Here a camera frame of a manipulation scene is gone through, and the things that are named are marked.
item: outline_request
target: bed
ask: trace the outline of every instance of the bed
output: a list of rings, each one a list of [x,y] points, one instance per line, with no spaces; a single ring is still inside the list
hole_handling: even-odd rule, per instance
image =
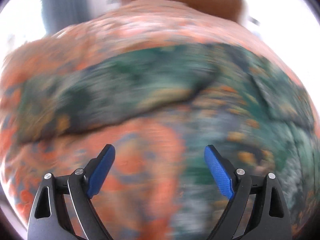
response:
[[[25,226],[42,176],[72,173],[106,143],[116,160],[92,202],[115,239],[210,233],[228,201],[205,166],[207,144],[252,174],[276,174],[293,233],[313,214],[320,133],[306,90],[239,24],[241,0],[227,13],[192,1],[123,0],[7,56],[0,179]]]

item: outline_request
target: textured blue pad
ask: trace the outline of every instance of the textured blue pad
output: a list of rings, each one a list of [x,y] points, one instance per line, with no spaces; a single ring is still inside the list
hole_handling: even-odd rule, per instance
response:
[[[110,146],[89,178],[89,188],[87,190],[87,196],[89,199],[92,199],[94,195],[99,193],[115,158],[116,150],[113,146]]]
[[[204,149],[204,160],[218,185],[220,193],[231,199],[234,195],[231,178],[222,164],[217,160],[215,153],[208,146]]]

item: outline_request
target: orange and green fabric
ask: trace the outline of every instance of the orange and green fabric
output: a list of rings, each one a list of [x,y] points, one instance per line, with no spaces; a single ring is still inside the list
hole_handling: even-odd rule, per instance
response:
[[[228,202],[205,165],[208,144],[235,167],[276,174],[294,233],[319,202],[308,94],[236,23],[135,1],[23,45],[4,67],[1,183],[25,225],[43,175],[70,174],[107,143],[116,160],[92,202],[115,239],[208,236]]]

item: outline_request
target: bedspread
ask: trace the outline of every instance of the bedspread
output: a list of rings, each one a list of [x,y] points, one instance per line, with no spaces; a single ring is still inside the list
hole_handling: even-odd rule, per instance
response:
[[[25,225],[42,176],[84,167],[106,143],[116,160],[92,202],[115,239],[207,237],[227,204],[204,163],[207,144],[235,167],[278,176],[294,233],[318,203],[312,102],[234,22],[135,1],[21,46],[0,87],[0,178]]]

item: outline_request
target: metal screw head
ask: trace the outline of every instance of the metal screw head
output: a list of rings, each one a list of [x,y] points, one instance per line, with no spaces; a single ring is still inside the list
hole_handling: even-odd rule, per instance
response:
[[[276,178],[276,176],[275,176],[272,172],[270,172],[270,173],[268,174],[268,177],[269,177],[270,179],[275,179],[275,178]]]
[[[245,174],[245,171],[243,169],[237,169],[236,172],[239,175],[244,175]]]
[[[76,169],[76,171],[75,171],[76,175],[81,175],[82,173],[83,173],[83,169],[81,169],[81,168]]]
[[[45,179],[50,179],[51,178],[51,173],[47,173],[45,176],[44,176]]]

